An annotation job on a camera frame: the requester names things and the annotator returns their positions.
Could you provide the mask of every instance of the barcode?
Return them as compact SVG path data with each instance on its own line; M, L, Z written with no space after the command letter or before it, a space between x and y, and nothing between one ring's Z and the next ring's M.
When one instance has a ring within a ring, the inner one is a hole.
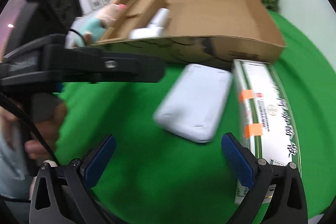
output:
M269 164L271 164L271 165L286 166L284 163L282 163L282 162L280 162L280 161L278 161L278 160L273 160L273 159L271 159L271 160L269 161Z
M261 124L269 132L270 131L269 130L269 123L268 123L268 119L267 119L267 113L266 113L266 107L265 107L264 101L263 100L258 100L257 105L258 105L258 111L259 111L260 116L261 116Z

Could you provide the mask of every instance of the white box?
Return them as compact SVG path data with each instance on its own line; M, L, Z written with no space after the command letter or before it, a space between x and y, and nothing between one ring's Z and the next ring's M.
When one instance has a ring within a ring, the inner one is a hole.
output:
M293 113L280 79L269 63L234 60L233 75L240 105L240 141L258 158L273 165L293 161L301 173L300 146ZM263 203L269 203L275 185L270 185ZM239 182L235 203L248 189Z

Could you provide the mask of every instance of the plush toy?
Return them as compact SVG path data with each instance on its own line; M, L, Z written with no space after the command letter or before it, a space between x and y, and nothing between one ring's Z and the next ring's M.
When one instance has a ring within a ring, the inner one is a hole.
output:
M78 39L73 47L88 46L95 43L126 7L123 4L119 4L119 1L112 0L110 4L100 9L95 16L89 18L78 30L84 37L85 45L83 41Z

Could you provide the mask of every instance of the human hand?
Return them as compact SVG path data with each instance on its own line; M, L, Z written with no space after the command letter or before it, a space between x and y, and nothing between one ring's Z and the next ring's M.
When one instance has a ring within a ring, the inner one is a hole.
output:
M37 122L35 126L39 130L41 136L45 139L52 150L55 149L55 143L59 137L59 129L62 126L65 116L67 115L67 107L64 102L58 104L54 109L54 115L47 121ZM13 148L13 131L14 123L17 117L0 107L0 124L1 133L9 146ZM29 140L25 143L25 150L29 158L36 160L47 160L50 155L38 140Z
M98 11L95 17L101 21L101 26L103 28L108 28L115 22L116 18L125 7L125 5L120 4L120 0L111 0L108 5Z

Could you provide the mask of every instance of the orange sticker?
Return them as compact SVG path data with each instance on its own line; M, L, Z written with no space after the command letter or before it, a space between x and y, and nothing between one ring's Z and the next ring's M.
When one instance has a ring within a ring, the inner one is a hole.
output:
M245 126L245 137L261 136L263 134L263 126L261 123L252 123Z
M252 90L242 90L239 94L239 101L242 102L245 99L253 99L253 91Z

